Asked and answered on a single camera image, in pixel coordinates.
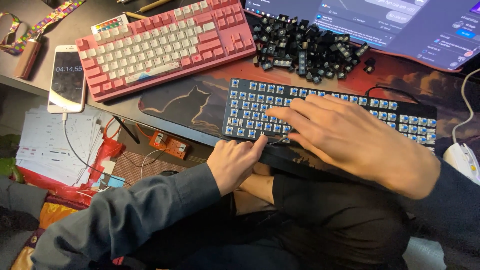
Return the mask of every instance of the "mechanical keyboard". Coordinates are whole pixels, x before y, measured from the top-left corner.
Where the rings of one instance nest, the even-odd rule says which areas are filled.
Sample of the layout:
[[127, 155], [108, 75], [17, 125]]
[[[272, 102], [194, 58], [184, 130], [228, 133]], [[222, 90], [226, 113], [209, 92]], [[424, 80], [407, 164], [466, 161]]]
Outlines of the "mechanical keyboard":
[[[267, 116], [265, 111], [289, 107], [293, 98], [305, 99], [307, 95], [332, 95], [359, 104], [405, 137], [435, 151], [437, 108], [433, 106], [237, 78], [230, 81], [222, 134], [248, 140], [257, 140], [265, 134], [269, 143], [277, 142], [291, 126]], [[290, 143], [286, 139], [281, 144]]]
[[76, 40], [94, 101], [256, 52], [240, 0], [201, 1]]

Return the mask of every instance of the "cat silhouette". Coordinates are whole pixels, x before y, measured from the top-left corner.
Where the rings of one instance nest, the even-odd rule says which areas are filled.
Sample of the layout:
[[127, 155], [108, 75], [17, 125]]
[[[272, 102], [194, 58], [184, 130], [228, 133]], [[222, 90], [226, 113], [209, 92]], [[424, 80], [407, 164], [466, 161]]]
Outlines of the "cat silhouette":
[[212, 93], [205, 93], [194, 86], [185, 96], [180, 96], [170, 101], [160, 117], [171, 122], [190, 126], [193, 120], [202, 113], [203, 106], [208, 102]]

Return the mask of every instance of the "phone screen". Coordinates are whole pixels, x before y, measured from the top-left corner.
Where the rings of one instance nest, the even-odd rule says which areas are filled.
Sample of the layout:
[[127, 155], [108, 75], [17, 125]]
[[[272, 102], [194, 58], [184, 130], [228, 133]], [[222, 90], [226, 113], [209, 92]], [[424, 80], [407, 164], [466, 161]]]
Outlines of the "phone screen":
[[81, 104], [83, 98], [84, 71], [78, 52], [57, 52], [53, 66], [50, 105], [69, 107]]

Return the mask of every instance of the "white keycap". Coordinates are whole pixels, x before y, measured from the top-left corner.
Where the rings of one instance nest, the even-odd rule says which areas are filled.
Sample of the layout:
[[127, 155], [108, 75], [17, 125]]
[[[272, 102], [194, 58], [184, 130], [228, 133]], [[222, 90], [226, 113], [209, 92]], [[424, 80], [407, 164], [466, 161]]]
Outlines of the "white keycap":
[[195, 32], [195, 35], [198, 36], [198, 35], [201, 35], [204, 33], [203, 29], [200, 27], [200, 26], [196, 26], [193, 31]]
[[90, 49], [90, 50], [88, 50], [88, 55], [89, 55], [90, 57], [96, 57], [96, 56], [97, 56], [96, 50], [95, 50], [95, 49]]
[[187, 30], [187, 24], [184, 21], [179, 22], [179, 30], [180, 32]]
[[162, 48], [155, 49], [155, 54], [157, 57], [161, 58], [162, 56], [164, 56], [163, 49]]
[[210, 7], [208, 6], [207, 1], [200, 2], [200, 10], [202, 11], [202, 13], [210, 11]]
[[143, 65], [142, 63], [136, 65], [136, 66], [135, 66], [135, 69], [137, 70], [138, 73], [145, 71], [144, 65]]
[[200, 7], [198, 6], [198, 3], [192, 4], [192, 13], [194, 16], [202, 13], [200, 11]]
[[115, 47], [116, 47], [117, 49], [123, 49], [123, 47], [125, 47], [125, 46], [123, 45], [123, 40], [117, 40], [117, 41], [115, 41]]
[[109, 76], [110, 76], [110, 80], [119, 79], [116, 72], [111, 72], [111, 73], [109, 74]]
[[147, 68], [151, 68], [151, 67], [153, 67], [152, 61], [148, 60], [147, 62], [145, 62], [145, 68], [146, 68], [146, 69], [147, 69]]
[[175, 14], [175, 19], [178, 21], [185, 19], [183, 16], [183, 12], [180, 9], [175, 9], [173, 10], [173, 13]]
[[156, 49], [159, 46], [158, 41], [156, 39], [150, 41], [150, 47], [152, 49]]
[[130, 64], [130, 65], [136, 65], [136, 64], [138, 64], [137, 57], [134, 56], [134, 55], [133, 55], [133, 56], [130, 56], [130, 57], [128, 58], [128, 64]]
[[101, 34], [95, 34], [93, 35], [93, 37], [98, 45], [103, 45], [107, 43]]
[[165, 47], [163, 47], [163, 50], [165, 51], [165, 54], [171, 54], [173, 51], [171, 45], [166, 45]]
[[140, 53], [140, 46], [135, 45], [135, 46], [132, 47], [132, 50], [133, 50], [133, 53], [135, 53], [135, 54]]
[[171, 24], [168, 26], [168, 28], [170, 29], [171, 34], [176, 34], [179, 31], [179, 28], [176, 24]]
[[156, 58], [156, 55], [152, 50], [149, 50], [146, 54], [148, 59]]
[[128, 66], [128, 62], [127, 60], [124, 58], [124, 59], [120, 59], [120, 67], [126, 67]]
[[123, 38], [123, 33], [120, 30], [120, 27], [115, 27], [112, 30], [112, 35], [116, 40], [122, 39]]
[[155, 58], [153, 60], [153, 64], [155, 64], [155, 67], [163, 66], [163, 62], [161, 58]]
[[146, 60], [146, 56], [144, 53], [138, 55], [138, 61], [144, 62]]
[[148, 44], [148, 42], [142, 43], [142, 49], [143, 50], [149, 50], [150, 49], [150, 45]]
[[105, 58], [103, 58], [103, 56], [97, 57], [97, 58], [96, 58], [96, 62], [97, 62], [99, 65], [103, 65], [103, 64], [105, 64]]
[[181, 57], [182, 59], [188, 58], [189, 56], [190, 56], [190, 55], [188, 54], [188, 51], [187, 51], [187, 50], [183, 49], [183, 50], [180, 51], [180, 57]]
[[113, 45], [113, 43], [108, 43], [107, 52], [114, 51], [114, 50], [115, 50], [115, 45]]
[[113, 61], [113, 53], [109, 53], [109, 54], [105, 55], [105, 59], [107, 59], [108, 62], [112, 62]]
[[145, 41], [149, 41], [152, 39], [152, 35], [150, 35], [150, 32], [144, 32], [142, 36], [144, 37]]
[[128, 75], [134, 74], [135, 73], [135, 68], [134, 67], [128, 67], [127, 68], [127, 73], [128, 73]]
[[101, 46], [98, 46], [98, 48], [96, 49], [96, 52], [99, 55], [102, 55], [102, 54], [105, 54], [107, 51], [105, 51], [105, 46], [101, 45]]
[[109, 65], [103, 65], [102, 66], [102, 71], [104, 73], [109, 73], [110, 72], [110, 66]]
[[131, 37], [124, 39], [125, 46], [133, 46], [133, 41]]
[[160, 46], [162, 46], [162, 47], [165, 46], [165, 45], [168, 45], [168, 40], [167, 40], [166, 37], [161, 37], [159, 39], [159, 41], [160, 41]]
[[136, 44], [140, 44], [144, 42], [144, 39], [142, 38], [141, 35], [134, 35], [133, 40], [135, 41]]
[[198, 46], [198, 38], [197, 37], [192, 37], [190, 39], [190, 44], [192, 45], [192, 47], [197, 47]]
[[152, 30], [152, 37], [153, 38], [161, 38], [160, 31], [158, 29], [153, 29]]
[[103, 36], [103, 39], [106, 41], [106, 42], [113, 42], [115, 41], [115, 38], [111, 35], [110, 31], [104, 31], [101, 33], [102, 36]]
[[204, 33], [215, 31], [215, 24], [213, 22], [204, 24]]
[[131, 56], [132, 55], [132, 50], [130, 50], [130, 48], [123, 49], [123, 55]]
[[133, 35], [132, 28], [129, 27], [128, 25], [120, 26], [120, 30], [125, 37], [129, 37], [129, 36]]
[[195, 47], [192, 47], [190, 49], [188, 49], [188, 53], [190, 54], [190, 56], [195, 56], [195, 55], [198, 55], [198, 52], [197, 52], [197, 48]]
[[177, 42], [177, 37], [175, 35], [169, 35], [168, 36], [168, 42], [170, 44], [173, 44], [173, 43]]
[[162, 35], [163, 35], [164, 37], [170, 35], [170, 30], [169, 30], [168, 27], [166, 27], [166, 26], [160, 27], [160, 32], [162, 32]]
[[195, 26], [197, 26], [197, 25], [195, 24], [195, 21], [194, 21], [192, 18], [190, 18], [190, 19], [187, 20], [187, 27], [188, 27], [188, 29], [194, 29]]
[[177, 40], [180, 42], [180, 41], [184, 41], [186, 40], [187, 37], [185, 36], [185, 33], [184, 32], [178, 32], [177, 33]]
[[111, 70], [116, 70], [119, 68], [119, 63], [118, 62], [112, 62], [110, 63], [110, 69]]
[[81, 52], [80, 52], [80, 59], [83, 60], [83, 59], [87, 59], [87, 58], [88, 58], [88, 56], [87, 56], [86, 51], [81, 51]]
[[180, 42], [173, 43], [172, 47], [174, 52], [179, 52], [183, 49], [180, 45]]
[[173, 62], [180, 61], [180, 54], [179, 54], [179, 53], [174, 52], [174, 53], [172, 53], [171, 56], [172, 56], [172, 61], [173, 61]]
[[183, 16], [185, 18], [190, 18], [193, 16], [192, 11], [189, 6], [184, 6], [183, 7]]
[[117, 75], [122, 78], [125, 76], [125, 70], [124, 69], [119, 69], [117, 70]]
[[114, 55], [115, 55], [115, 59], [117, 59], [117, 60], [123, 58], [123, 54], [122, 54], [121, 50], [116, 51], [114, 53]]
[[163, 63], [164, 63], [165, 65], [172, 63], [172, 59], [170, 58], [169, 55], [164, 55], [164, 56], [162, 57], [162, 61], [163, 61]]
[[182, 42], [181, 42], [181, 46], [182, 46], [183, 49], [188, 49], [188, 48], [191, 47], [191, 46], [190, 46], [190, 42], [189, 42], [188, 40], [182, 41]]
[[187, 31], [185, 31], [185, 34], [187, 36], [188, 39], [192, 38], [195, 36], [195, 34], [193, 33], [193, 30], [192, 29], [188, 29]]
[[164, 76], [164, 75], [181, 71], [181, 70], [183, 70], [183, 68], [180, 65], [180, 63], [174, 62], [171, 64], [166, 64], [160, 67], [152, 68], [150, 69], [149, 72], [143, 72], [141, 74], [128, 76], [125, 78], [125, 82], [128, 84], [133, 84], [133, 83], [136, 83], [138, 80], [145, 78], [145, 76], [149, 76], [149, 77]]

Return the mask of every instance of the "pink keyboard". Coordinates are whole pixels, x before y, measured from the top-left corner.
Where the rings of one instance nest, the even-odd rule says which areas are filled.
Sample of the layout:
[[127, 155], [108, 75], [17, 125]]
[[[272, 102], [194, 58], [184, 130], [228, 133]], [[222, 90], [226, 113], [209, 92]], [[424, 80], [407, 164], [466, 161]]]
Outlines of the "pink keyboard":
[[255, 53], [239, 0], [209, 0], [76, 40], [96, 102]]

